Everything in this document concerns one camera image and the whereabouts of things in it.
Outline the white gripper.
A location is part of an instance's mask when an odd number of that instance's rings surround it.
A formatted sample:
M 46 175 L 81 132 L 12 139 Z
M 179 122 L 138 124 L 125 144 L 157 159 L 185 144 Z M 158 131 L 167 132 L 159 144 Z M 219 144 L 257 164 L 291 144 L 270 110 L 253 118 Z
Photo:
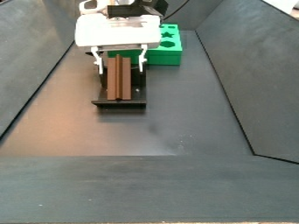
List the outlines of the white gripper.
M 99 74 L 103 74 L 103 52 L 98 46 L 114 49 L 119 46 L 142 46 L 138 65 L 139 72 L 143 72 L 147 49 L 157 48 L 161 41 L 161 18 L 154 15 L 109 19 L 102 14 L 87 14 L 82 15 L 77 22 L 75 42 L 79 47 L 91 47 Z

